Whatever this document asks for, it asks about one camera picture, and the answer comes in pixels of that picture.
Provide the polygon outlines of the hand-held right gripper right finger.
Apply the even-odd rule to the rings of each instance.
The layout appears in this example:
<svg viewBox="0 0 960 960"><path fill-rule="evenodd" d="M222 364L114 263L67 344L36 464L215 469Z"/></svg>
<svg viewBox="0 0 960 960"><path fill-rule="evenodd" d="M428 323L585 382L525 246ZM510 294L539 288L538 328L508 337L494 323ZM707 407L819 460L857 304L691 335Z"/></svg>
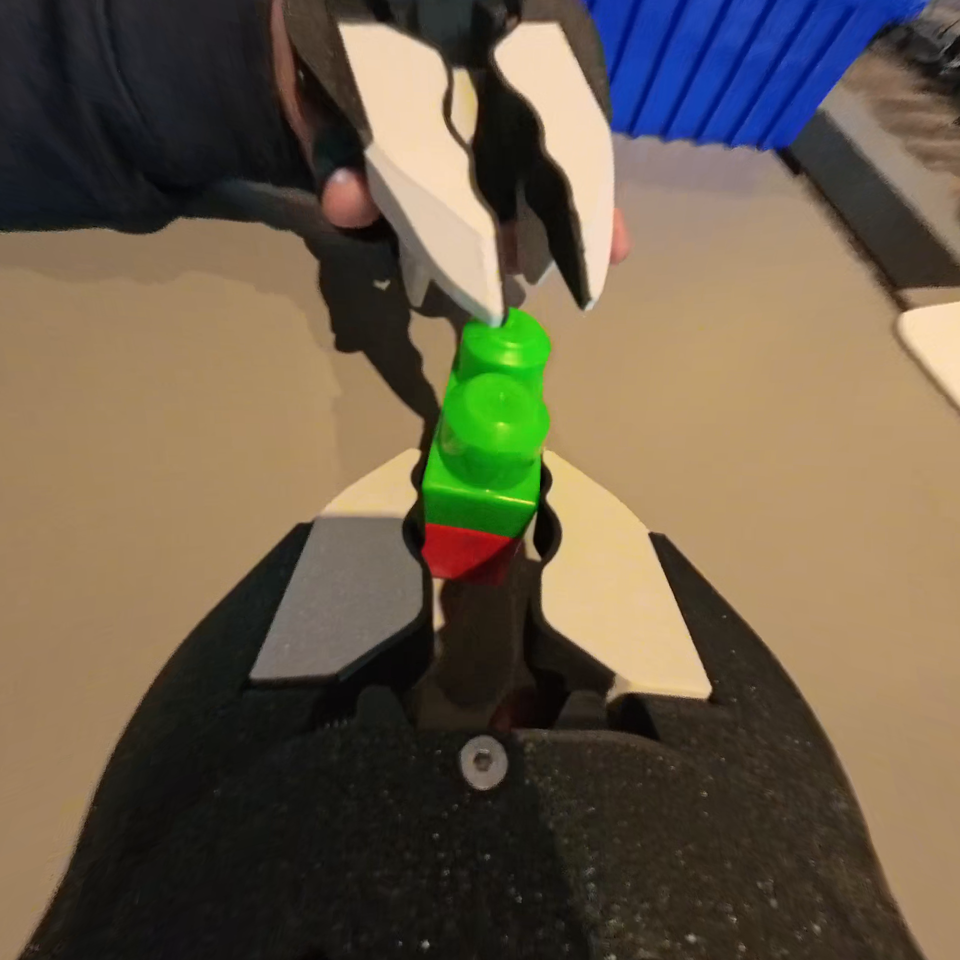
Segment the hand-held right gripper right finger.
<svg viewBox="0 0 960 960"><path fill-rule="evenodd" d="M534 528L547 632L626 693L706 702L712 682L649 528L616 495L553 451Z"/></svg>

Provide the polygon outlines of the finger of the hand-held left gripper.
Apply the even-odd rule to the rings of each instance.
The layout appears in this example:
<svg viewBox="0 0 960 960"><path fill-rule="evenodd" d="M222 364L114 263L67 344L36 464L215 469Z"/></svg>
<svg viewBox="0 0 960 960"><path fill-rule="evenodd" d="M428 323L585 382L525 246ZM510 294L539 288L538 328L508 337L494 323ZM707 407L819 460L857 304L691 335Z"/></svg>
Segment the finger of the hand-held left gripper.
<svg viewBox="0 0 960 960"><path fill-rule="evenodd" d="M493 49L496 78L523 132L522 196L544 246L582 311L600 299L611 264L615 152L609 122L568 34L523 19Z"/></svg>
<svg viewBox="0 0 960 960"><path fill-rule="evenodd" d="M394 230L407 297L436 285L472 318L507 308L498 229L474 188L471 154L450 126L453 76L426 42L378 20L341 19L346 60L366 114L368 188Z"/></svg>

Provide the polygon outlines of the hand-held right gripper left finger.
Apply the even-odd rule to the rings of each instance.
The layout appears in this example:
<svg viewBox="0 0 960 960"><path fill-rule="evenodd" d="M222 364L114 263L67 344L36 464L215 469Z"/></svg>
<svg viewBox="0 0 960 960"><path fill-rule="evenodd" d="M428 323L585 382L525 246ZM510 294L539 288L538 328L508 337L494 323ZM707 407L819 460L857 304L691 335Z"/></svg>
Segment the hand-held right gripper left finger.
<svg viewBox="0 0 960 960"><path fill-rule="evenodd" d="M434 650L432 587L412 541L421 451L407 449L337 493L313 520L252 685L405 687Z"/></svg>

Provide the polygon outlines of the red one-stud block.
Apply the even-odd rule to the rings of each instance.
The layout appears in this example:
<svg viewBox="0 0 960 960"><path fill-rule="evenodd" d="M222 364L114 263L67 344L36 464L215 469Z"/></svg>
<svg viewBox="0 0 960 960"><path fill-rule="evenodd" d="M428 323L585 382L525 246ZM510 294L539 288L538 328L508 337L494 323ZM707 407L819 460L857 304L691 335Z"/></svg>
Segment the red one-stud block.
<svg viewBox="0 0 960 960"><path fill-rule="evenodd" d="M427 522L421 556L434 579L497 586L521 546L520 536Z"/></svg>

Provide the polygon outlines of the green two-stud block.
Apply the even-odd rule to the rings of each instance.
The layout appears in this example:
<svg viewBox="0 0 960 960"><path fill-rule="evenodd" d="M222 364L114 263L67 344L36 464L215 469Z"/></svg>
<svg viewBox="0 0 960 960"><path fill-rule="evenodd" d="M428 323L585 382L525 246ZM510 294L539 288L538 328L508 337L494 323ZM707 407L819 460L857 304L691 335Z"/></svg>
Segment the green two-stud block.
<svg viewBox="0 0 960 960"><path fill-rule="evenodd" d="M524 532L540 499L550 354L546 330L520 308L498 327L464 326L421 483L427 523Z"/></svg>

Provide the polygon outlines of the person's left forearm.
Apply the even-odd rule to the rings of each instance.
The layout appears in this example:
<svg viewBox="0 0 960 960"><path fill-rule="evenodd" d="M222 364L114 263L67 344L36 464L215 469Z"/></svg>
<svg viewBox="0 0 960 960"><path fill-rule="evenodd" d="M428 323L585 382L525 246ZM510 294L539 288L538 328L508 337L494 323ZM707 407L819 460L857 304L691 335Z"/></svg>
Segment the person's left forearm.
<svg viewBox="0 0 960 960"><path fill-rule="evenodd" d="M271 10L2 2L2 231L150 233L225 182L310 189Z"/></svg>

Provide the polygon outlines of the person's left hand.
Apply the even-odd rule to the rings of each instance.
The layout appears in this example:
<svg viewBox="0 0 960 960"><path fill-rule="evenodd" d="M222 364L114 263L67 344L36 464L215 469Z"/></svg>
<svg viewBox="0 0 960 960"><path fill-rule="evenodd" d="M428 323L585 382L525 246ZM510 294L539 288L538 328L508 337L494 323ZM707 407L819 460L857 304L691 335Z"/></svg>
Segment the person's left hand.
<svg viewBox="0 0 960 960"><path fill-rule="evenodd" d="M366 175L357 169L333 171L318 187L318 200L325 219L339 230L365 230L381 219Z"/></svg>

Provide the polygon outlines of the blue ribbed plastic bin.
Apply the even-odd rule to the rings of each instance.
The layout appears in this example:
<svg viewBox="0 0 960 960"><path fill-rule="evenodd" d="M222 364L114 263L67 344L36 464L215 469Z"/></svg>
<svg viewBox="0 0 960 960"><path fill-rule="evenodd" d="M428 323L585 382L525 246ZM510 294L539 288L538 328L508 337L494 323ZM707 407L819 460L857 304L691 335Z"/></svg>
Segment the blue ribbed plastic bin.
<svg viewBox="0 0 960 960"><path fill-rule="evenodd" d="M629 138L788 147L883 29L924 1L587 1L611 127Z"/></svg>

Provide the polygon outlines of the white stand base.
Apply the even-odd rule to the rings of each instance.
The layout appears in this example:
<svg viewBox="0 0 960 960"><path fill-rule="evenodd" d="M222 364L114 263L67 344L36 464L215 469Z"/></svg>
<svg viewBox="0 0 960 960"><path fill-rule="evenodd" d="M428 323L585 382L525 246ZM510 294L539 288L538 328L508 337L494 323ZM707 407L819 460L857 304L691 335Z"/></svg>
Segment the white stand base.
<svg viewBox="0 0 960 960"><path fill-rule="evenodd" d="M959 409L959 302L903 312L896 333L911 359L952 407Z"/></svg>

